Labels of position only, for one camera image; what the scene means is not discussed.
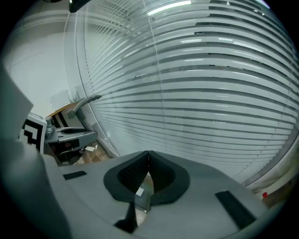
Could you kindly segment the round yellow table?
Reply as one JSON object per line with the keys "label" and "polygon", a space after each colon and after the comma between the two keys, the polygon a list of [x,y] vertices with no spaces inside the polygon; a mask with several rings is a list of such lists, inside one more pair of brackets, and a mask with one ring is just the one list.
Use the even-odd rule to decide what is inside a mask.
{"label": "round yellow table", "polygon": [[53,117],[55,115],[57,115],[58,113],[64,111],[64,110],[68,110],[68,109],[72,109],[74,108],[76,105],[78,104],[78,102],[74,102],[74,103],[70,103],[68,105],[65,105],[61,108],[59,108],[58,110],[56,110],[55,112],[51,113],[50,115],[48,115],[47,117]]}

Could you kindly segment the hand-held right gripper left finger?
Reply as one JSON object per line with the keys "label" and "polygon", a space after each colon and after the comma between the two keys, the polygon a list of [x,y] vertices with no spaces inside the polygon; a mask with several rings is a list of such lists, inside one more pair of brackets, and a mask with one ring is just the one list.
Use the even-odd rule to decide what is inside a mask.
{"label": "hand-held right gripper left finger", "polygon": [[81,239],[148,239],[137,235],[135,194],[148,172],[148,151],[102,162],[61,166],[66,183],[74,191],[72,219],[83,224],[75,234]]}

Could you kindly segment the white box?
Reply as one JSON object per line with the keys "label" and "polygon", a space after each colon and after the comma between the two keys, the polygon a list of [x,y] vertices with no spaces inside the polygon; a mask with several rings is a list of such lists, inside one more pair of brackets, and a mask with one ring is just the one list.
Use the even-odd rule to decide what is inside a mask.
{"label": "white box", "polygon": [[68,91],[61,91],[61,92],[51,96],[50,102],[55,111],[70,104],[71,101],[70,101]]}

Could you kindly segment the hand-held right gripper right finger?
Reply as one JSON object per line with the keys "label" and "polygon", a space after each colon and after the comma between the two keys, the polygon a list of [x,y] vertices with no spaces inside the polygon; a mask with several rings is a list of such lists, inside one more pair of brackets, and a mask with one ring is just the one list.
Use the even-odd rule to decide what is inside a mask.
{"label": "hand-held right gripper right finger", "polygon": [[252,191],[205,164],[150,152],[184,168],[190,177],[185,193],[171,204],[151,207],[137,228],[141,239],[255,239],[278,214]]}

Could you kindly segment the white slatted window blind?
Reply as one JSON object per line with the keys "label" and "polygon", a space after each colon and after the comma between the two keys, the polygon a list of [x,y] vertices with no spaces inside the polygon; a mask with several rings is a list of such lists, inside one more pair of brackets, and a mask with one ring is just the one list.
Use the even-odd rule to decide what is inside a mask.
{"label": "white slatted window blind", "polygon": [[251,184],[299,130],[299,53],[259,0],[89,0],[76,50],[92,111],[119,155],[142,150]]}

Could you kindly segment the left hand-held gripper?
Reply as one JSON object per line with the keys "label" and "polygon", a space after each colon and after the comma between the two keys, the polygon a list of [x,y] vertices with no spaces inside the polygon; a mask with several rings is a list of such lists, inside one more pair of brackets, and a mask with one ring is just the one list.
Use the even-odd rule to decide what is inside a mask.
{"label": "left hand-held gripper", "polygon": [[[33,104],[12,81],[0,63],[0,140],[21,140],[44,153],[46,119],[31,112]],[[76,151],[97,139],[96,131],[80,127],[63,127],[58,145]]]}

